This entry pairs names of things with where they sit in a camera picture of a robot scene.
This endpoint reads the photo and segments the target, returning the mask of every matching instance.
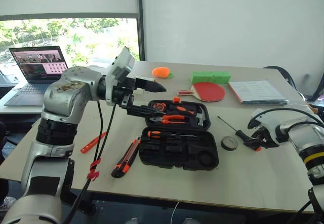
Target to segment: person's shoe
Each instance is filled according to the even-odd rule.
[[[138,221],[138,218],[134,217],[125,224],[140,224],[140,222]]]
[[[192,218],[187,218],[184,220],[183,224],[201,224],[199,221]]]
[[[16,202],[16,198],[7,196],[4,199],[3,205],[0,206],[0,212],[6,212]]]

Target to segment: orange box cutter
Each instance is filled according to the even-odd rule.
[[[130,169],[132,163],[136,158],[136,154],[139,149],[139,144],[141,142],[141,137],[134,139],[131,143],[130,147],[127,149],[124,156],[120,159],[117,165],[114,167],[111,176],[114,178],[120,178],[125,175]]]

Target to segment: laptop screen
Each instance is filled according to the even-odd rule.
[[[21,72],[28,82],[55,81],[67,69],[58,46],[10,48]]]

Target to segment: tape measure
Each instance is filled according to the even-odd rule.
[[[233,150],[236,150],[236,148],[238,147],[238,143],[233,137],[225,136],[221,141],[221,146],[225,150],[231,152]]]

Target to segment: yellow ring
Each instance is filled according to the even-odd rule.
[[[310,155],[310,156],[306,157],[304,159],[304,163],[306,164],[310,160],[313,160],[313,159],[318,158],[318,157],[324,157],[324,152],[316,153],[316,154],[313,154],[313,155]]]

